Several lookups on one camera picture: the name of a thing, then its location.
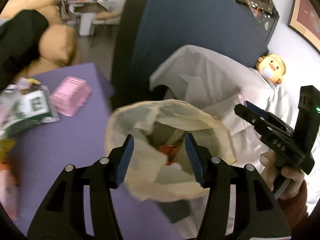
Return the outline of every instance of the metal screw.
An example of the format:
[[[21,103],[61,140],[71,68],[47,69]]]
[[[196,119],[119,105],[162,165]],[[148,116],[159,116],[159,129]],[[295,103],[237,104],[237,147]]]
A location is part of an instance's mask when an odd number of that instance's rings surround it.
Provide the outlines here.
[[[73,165],[69,164],[64,168],[66,171],[72,171],[73,170]]]
[[[103,157],[100,159],[101,164],[107,164],[109,162],[109,159],[107,157]]]
[[[254,166],[252,164],[248,164],[246,168],[248,171],[254,171]]]
[[[212,157],[211,161],[215,164],[218,164],[221,160],[219,157]]]

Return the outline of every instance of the picture frame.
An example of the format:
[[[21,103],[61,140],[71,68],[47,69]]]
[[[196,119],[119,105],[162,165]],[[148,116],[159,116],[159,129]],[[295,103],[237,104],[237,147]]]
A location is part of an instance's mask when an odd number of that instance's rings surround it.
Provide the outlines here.
[[[293,0],[288,26],[320,53],[320,18],[309,0]]]

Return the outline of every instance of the red sleeve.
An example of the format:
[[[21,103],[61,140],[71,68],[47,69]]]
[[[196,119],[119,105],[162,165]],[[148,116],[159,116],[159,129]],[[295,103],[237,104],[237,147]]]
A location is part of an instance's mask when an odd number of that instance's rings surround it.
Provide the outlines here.
[[[307,213],[307,184],[304,180],[299,189],[298,195],[287,200],[278,199],[278,203],[284,212],[292,232],[298,230],[308,219]]]

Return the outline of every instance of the yellow duck plush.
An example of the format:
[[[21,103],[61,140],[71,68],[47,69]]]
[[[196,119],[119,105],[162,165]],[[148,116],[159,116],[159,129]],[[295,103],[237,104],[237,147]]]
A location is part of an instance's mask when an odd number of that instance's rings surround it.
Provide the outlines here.
[[[276,54],[259,57],[256,69],[273,84],[281,84],[286,72],[283,59]]]

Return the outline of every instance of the human hand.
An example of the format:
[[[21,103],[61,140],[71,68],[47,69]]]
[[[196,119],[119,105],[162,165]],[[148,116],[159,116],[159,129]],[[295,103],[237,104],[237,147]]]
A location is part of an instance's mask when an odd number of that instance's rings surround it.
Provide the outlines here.
[[[276,153],[270,150],[260,155],[260,163],[265,167],[261,176],[268,185],[269,189],[273,190],[273,183],[279,175],[279,170],[275,167]],[[289,179],[292,179],[286,190],[279,196],[279,199],[286,200],[294,198],[298,193],[300,186],[304,180],[304,172],[299,168],[283,167],[281,174]]]

